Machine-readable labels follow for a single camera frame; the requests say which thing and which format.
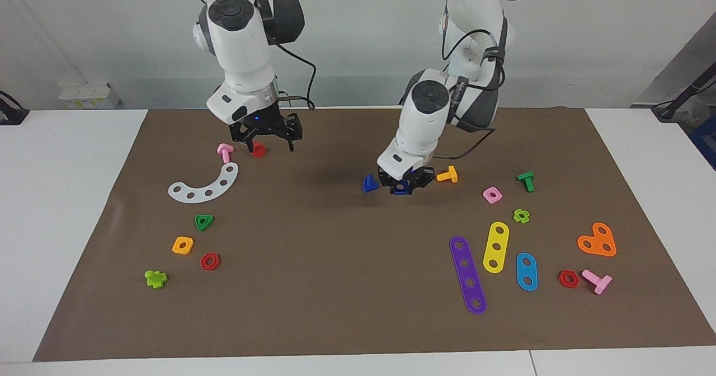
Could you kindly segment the white cardboard box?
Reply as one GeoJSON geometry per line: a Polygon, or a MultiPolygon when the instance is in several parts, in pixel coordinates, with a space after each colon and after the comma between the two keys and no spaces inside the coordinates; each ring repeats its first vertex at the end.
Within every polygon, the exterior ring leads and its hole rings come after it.
{"type": "Polygon", "coordinates": [[[58,99],[65,109],[117,109],[122,99],[106,81],[76,83],[61,81],[58,99]]]}

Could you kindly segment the orange heart-shaped plate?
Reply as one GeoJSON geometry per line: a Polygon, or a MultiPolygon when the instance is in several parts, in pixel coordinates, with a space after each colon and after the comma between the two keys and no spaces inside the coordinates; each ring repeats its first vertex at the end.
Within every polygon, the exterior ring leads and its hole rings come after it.
{"type": "Polygon", "coordinates": [[[614,257],[617,247],[611,228],[606,223],[592,225],[592,235],[582,235],[576,240],[578,248],[587,254],[614,257]]]}

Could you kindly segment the blue crate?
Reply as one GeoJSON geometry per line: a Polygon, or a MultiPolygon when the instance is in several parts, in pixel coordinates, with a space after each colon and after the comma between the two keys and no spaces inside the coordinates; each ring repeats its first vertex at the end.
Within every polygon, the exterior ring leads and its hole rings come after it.
{"type": "Polygon", "coordinates": [[[688,137],[701,156],[716,171],[716,114],[704,121],[688,137]]]}

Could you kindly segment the black stand pole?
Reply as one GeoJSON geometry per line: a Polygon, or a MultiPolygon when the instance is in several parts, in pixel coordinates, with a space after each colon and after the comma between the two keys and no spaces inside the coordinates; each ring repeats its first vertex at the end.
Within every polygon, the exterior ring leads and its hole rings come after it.
{"type": "Polygon", "coordinates": [[[681,91],[675,98],[655,104],[650,108],[650,111],[656,116],[661,122],[670,121],[675,115],[676,111],[686,101],[691,99],[693,96],[700,95],[704,91],[708,90],[716,84],[716,62],[713,62],[705,72],[690,83],[683,91],[681,91]]]}

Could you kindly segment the yellow three-hole plate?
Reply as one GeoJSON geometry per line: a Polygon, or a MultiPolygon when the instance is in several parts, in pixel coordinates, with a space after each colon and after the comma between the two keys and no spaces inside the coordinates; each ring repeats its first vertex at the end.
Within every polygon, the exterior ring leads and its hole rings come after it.
{"type": "Polygon", "coordinates": [[[491,223],[483,254],[483,267],[488,273],[499,274],[503,271],[509,235],[510,230],[506,223],[499,221],[491,223]]]}

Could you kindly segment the purple four-hole plate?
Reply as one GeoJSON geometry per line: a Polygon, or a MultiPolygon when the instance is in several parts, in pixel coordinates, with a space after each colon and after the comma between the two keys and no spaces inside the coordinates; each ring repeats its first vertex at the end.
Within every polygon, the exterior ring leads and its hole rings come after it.
{"type": "Polygon", "coordinates": [[[487,302],[468,241],[461,236],[454,236],[450,239],[449,247],[466,309],[471,314],[483,314],[487,302]]]}

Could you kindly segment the blue two-hole plate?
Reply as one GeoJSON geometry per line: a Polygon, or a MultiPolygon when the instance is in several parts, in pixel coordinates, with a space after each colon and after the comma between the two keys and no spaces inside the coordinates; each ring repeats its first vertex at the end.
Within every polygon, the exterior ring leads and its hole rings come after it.
{"type": "Polygon", "coordinates": [[[528,252],[521,252],[516,256],[516,282],[525,292],[534,292],[539,287],[538,263],[528,252]]]}

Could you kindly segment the white curved five-hole plate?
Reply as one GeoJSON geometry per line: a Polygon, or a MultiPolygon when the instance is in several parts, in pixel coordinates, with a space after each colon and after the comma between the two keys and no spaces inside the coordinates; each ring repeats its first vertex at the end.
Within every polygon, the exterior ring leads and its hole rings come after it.
{"type": "Polygon", "coordinates": [[[207,186],[192,187],[184,182],[175,182],[168,187],[168,195],[175,201],[184,204],[201,204],[222,196],[233,185],[238,177],[239,166],[228,162],[222,166],[216,180],[207,186]]]}

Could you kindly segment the brown table mat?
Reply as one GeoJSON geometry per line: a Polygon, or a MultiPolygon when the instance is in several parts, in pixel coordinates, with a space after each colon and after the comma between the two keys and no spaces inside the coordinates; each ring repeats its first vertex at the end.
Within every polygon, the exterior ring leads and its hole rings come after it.
{"type": "Polygon", "coordinates": [[[457,183],[366,194],[396,109],[299,114],[294,152],[233,153],[238,179],[205,204],[168,187],[218,175],[228,128],[207,111],[151,111],[34,355],[36,361],[169,356],[361,355],[716,345],[713,331],[582,109],[501,109],[496,133],[455,162],[457,183]],[[516,176],[533,171],[534,192],[516,176]],[[494,186],[503,200],[489,204],[494,186]],[[517,208],[530,213],[516,223],[517,208]],[[213,215],[203,232],[194,217],[213,215]],[[483,267],[490,225],[510,230],[503,271],[483,267]],[[614,257],[582,252],[592,225],[614,257]],[[190,254],[172,252],[177,237],[190,254]],[[487,309],[465,307],[450,239],[465,238],[487,309]],[[220,254],[204,271],[200,259],[220,254]],[[539,287],[516,282],[528,252],[539,287]],[[601,294],[581,276],[612,282],[601,294]],[[163,271],[161,289],[145,272],[163,271]],[[580,277],[575,289],[558,274],[580,277]]]}

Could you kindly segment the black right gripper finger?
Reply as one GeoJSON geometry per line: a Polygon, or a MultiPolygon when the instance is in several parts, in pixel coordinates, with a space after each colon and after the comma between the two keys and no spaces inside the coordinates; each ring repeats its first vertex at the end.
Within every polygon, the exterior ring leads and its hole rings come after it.
{"type": "Polygon", "coordinates": [[[233,129],[233,141],[235,143],[245,144],[249,153],[253,154],[255,149],[253,139],[259,134],[260,131],[258,129],[247,129],[246,131],[233,129]]]}
{"type": "Polygon", "coordinates": [[[289,147],[289,151],[295,150],[295,144],[297,141],[303,138],[303,127],[298,114],[289,114],[283,118],[283,138],[286,139],[289,147]]]}

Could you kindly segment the black table clamp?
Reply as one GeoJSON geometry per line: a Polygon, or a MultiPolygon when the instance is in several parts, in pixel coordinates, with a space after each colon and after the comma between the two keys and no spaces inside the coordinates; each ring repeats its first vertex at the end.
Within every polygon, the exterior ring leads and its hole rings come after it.
{"type": "Polygon", "coordinates": [[[0,90],[0,126],[20,125],[29,113],[13,96],[0,90]]]}

